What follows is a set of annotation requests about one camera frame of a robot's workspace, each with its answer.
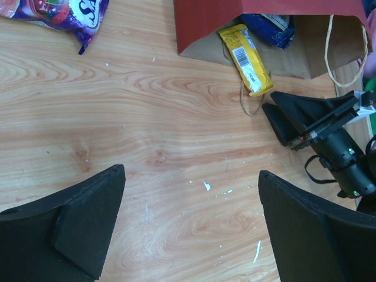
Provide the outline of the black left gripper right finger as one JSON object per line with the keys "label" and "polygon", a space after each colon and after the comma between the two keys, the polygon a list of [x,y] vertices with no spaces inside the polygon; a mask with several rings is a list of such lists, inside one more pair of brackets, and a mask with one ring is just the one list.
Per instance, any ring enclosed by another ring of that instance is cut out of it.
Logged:
{"label": "black left gripper right finger", "polygon": [[262,170],[258,192],[281,281],[375,281],[375,213]]}

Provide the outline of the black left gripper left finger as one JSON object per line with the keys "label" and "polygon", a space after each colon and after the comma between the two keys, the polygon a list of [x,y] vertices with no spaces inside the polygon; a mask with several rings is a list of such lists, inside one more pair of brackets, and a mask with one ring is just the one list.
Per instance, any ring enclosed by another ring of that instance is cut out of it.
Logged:
{"label": "black left gripper left finger", "polygon": [[100,279],[125,188],[114,165],[1,212],[1,281]]}

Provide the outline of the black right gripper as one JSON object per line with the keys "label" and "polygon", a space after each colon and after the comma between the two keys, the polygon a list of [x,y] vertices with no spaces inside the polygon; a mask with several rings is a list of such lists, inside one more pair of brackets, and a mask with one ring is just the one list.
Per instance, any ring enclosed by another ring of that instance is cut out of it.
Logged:
{"label": "black right gripper", "polygon": [[262,106],[274,133],[283,146],[299,150],[310,146],[315,155],[304,165],[318,159],[328,169],[333,179],[319,180],[310,173],[308,177],[317,184],[338,183],[338,196],[345,198],[375,196],[375,173],[364,153],[344,129],[355,117],[353,106],[357,98],[352,92],[337,98],[312,98],[273,92],[275,104]]}

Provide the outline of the red paper bag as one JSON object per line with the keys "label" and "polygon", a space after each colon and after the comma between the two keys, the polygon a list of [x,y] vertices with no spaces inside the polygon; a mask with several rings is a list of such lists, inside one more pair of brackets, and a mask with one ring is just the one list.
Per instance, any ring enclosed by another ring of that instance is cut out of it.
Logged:
{"label": "red paper bag", "polygon": [[271,75],[313,79],[373,50],[361,1],[175,1],[180,56],[235,67],[252,96]]}

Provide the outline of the blue Doritos chips bag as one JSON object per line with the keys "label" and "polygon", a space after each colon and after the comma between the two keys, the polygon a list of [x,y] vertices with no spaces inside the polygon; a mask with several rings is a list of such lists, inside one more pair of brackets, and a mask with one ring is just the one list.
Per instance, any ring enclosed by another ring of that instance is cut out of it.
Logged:
{"label": "blue Doritos chips bag", "polygon": [[295,26],[291,15],[242,14],[240,19],[259,38],[275,47],[287,49],[294,39]]}

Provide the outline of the yellow snack bar wrapper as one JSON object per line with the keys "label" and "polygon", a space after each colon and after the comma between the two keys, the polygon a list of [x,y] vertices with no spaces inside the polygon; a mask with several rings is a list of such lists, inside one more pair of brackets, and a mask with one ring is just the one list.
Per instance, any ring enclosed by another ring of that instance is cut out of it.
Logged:
{"label": "yellow snack bar wrapper", "polygon": [[273,83],[264,63],[244,24],[218,31],[238,69],[250,96],[260,96],[273,88]]}

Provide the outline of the purple black cherry candy bag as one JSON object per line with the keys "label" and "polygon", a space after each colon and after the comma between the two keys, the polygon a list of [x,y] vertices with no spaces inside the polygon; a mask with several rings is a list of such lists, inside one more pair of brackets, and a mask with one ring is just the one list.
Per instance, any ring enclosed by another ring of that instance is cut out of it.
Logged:
{"label": "purple black cherry candy bag", "polygon": [[1,0],[1,17],[70,31],[81,43],[82,55],[96,35],[108,0]]}

